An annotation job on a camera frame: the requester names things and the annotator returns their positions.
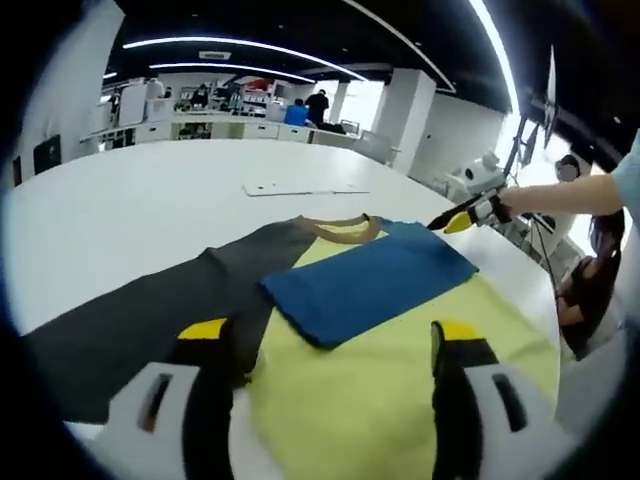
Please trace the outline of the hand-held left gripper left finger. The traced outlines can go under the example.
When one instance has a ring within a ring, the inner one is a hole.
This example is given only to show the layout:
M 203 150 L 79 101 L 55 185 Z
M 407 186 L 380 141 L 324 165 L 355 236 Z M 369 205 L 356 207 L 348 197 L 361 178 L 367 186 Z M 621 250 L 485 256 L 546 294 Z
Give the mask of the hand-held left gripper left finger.
M 229 322 L 193 324 L 109 403 L 97 458 L 117 479 L 230 479 L 235 361 Z

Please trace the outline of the person's right hand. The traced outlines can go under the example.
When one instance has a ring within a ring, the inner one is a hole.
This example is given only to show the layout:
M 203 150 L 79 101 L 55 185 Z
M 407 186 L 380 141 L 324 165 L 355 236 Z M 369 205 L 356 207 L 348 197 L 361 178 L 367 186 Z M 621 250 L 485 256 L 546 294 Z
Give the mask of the person's right hand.
M 508 223 L 520 214 L 530 213 L 534 202 L 528 188 L 508 187 L 496 193 L 492 205 L 496 218 L 501 223 Z

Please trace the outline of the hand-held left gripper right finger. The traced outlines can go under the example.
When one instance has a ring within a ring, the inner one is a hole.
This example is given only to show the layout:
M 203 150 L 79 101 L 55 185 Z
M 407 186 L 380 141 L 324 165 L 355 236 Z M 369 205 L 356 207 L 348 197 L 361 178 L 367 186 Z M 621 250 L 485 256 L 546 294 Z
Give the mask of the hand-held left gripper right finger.
M 541 479 L 570 450 L 554 408 L 472 325 L 431 324 L 436 479 Z

